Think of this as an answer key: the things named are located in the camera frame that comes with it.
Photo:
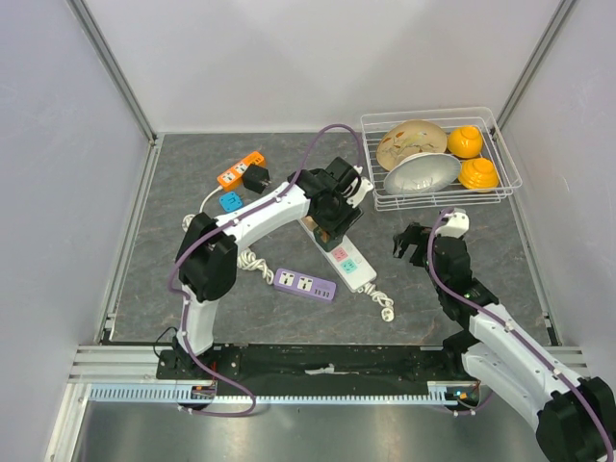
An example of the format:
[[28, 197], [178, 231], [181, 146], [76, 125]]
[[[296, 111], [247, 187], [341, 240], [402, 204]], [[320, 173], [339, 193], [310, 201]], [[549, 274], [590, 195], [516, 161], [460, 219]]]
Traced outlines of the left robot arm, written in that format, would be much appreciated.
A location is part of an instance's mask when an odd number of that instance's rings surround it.
[[325, 168], [301, 169], [273, 192], [226, 215], [197, 214], [185, 233], [168, 288], [184, 298], [177, 334], [178, 368], [190, 378], [211, 368], [218, 302], [237, 279], [242, 251], [278, 228], [309, 217], [330, 238], [341, 238], [363, 215], [373, 190], [362, 168], [340, 157]]

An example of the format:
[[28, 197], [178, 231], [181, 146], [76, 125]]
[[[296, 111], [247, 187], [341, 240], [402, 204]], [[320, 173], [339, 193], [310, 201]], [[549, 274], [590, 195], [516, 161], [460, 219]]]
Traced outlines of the beige cube socket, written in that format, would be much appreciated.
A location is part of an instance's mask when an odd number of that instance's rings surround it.
[[311, 217], [305, 217], [301, 220], [301, 222], [309, 232], [312, 232], [317, 226]]

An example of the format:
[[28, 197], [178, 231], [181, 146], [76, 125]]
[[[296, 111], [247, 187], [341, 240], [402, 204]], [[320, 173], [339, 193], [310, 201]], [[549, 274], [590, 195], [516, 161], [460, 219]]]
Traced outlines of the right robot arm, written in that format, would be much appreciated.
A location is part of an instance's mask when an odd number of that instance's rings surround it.
[[443, 311], [461, 326], [447, 338], [443, 372], [469, 375], [504, 400], [530, 426], [550, 461], [612, 461], [615, 398], [601, 378], [585, 377], [555, 358], [513, 320], [473, 274], [455, 215], [436, 228], [417, 222], [394, 237], [394, 253], [428, 273]]

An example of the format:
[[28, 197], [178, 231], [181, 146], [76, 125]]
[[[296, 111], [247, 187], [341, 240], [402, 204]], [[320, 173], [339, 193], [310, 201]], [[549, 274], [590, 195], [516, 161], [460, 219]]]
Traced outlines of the black cube socket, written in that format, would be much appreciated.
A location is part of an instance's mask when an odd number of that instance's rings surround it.
[[270, 185], [270, 173], [266, 167], [251, 164], [242, 175], [244, 187], [261, 194]]

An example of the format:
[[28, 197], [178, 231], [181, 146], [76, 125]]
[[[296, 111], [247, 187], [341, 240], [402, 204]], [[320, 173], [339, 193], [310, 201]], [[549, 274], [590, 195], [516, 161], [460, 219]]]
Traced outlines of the white multicolour power strip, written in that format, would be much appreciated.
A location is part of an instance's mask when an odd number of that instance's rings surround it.
[[366, 285], [374, 281], [377, 273], [350, 238], [348, 236], [343, 236], [335, 243], [335, 247], [329, 252], [326, 252], [316, 244], [313, 231], [309, 232], [304, 227], [301, 219], [298, 221], [298, 224], [302, 227], [325, 260], [341, 277], [346, 287], [352, 293], [364, 293], [366, 291]]

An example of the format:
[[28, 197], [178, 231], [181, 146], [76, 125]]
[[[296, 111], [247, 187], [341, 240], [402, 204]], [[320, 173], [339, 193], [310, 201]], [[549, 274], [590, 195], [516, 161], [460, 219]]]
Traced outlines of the dark green cube socket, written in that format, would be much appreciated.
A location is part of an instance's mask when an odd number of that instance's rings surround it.
[[313, 236], [315, 238], [316, 244], [326, 252], [329, 252], [333, 247], [336, 246], [333, 243], [331, 236], [319, 227], [316, 227], [313, 230]]

